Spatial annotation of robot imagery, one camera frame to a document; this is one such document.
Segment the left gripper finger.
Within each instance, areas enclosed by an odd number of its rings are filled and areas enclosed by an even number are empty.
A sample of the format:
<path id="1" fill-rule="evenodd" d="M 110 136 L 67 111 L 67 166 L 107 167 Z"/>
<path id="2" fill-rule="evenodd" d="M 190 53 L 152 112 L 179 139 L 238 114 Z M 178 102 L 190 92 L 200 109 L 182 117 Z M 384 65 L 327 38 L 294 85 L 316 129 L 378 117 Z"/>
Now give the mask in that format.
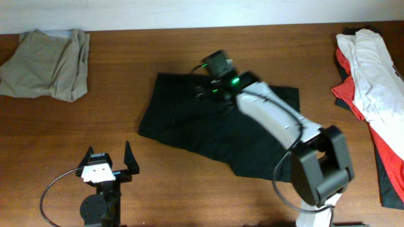
<path id="1" fill-rule="evenodd" d="M 94 153 L 93 148 L 90 146 L 87 149 L 87 152 L 85 153 L 83 159 L 80 161 L 80 164 L 78 165 L 78 168 L 83 168 L 85 165 L 88 164 L 90 161 L 91 155 Z"/>
<path id="2" fill-rule="evenodd" d="M 126 141 L 124 151 L 124 164 L 127 166 L 131 175 L 139 174 L 140 167 L 134 157 L 129 141 Z"/>

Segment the black shorts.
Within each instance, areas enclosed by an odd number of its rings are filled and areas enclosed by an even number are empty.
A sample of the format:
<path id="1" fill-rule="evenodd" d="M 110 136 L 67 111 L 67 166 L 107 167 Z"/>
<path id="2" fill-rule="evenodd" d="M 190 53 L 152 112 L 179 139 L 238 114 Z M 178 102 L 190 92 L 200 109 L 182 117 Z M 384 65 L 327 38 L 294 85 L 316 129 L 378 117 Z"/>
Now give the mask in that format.
<path id="1" fill-rule="evenodd" d="M 239 177 L 272 180 L 285 148 L 237 108 L 198 98 L 196 87 L 208 80 L 159 73 L 138 134 L 224 162 Z"/>

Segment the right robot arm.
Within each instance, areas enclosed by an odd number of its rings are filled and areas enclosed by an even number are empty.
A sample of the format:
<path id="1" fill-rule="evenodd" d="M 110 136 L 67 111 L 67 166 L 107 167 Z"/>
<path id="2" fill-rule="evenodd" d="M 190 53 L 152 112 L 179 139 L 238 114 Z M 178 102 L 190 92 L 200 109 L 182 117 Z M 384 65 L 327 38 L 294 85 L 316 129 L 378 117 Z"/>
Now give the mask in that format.
<path id="1" fill-rule="evenodd" d="M 272 186 L 279 199 L 299 213 L 295 225 L 332 226 L 336 202 L 354 179 L 343 132 L 309 120 L 252 72 L 238 72 L 223 50 L 203 58 L 200 66 L 210 82 L 198 87 L 198 96 L 232 102 L 285 148 L 274 167 Z M 302 199 L 300 206 L 288 201 L 276 184 L 285 160 L 291 161 L 291 183 Z"/>

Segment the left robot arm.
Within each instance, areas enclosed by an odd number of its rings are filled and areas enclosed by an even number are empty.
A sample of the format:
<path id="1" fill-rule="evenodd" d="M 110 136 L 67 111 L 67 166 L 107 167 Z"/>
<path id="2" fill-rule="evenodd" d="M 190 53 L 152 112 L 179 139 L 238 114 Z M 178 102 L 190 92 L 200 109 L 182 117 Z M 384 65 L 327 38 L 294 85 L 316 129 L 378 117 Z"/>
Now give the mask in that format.
<path id="1" fill-rule="evenodd" d="M 89 147 L 76 170 L 76 176 L 94 187 L 96 192 L 86 197 L 80 206 L 80 215 L 86 227 L 120 227 L 121 184 L 132 181 L 140 172 L 129 141 L 126 141 L 123 170 L 112 169 L 108 153 L 94 153 Z"/>

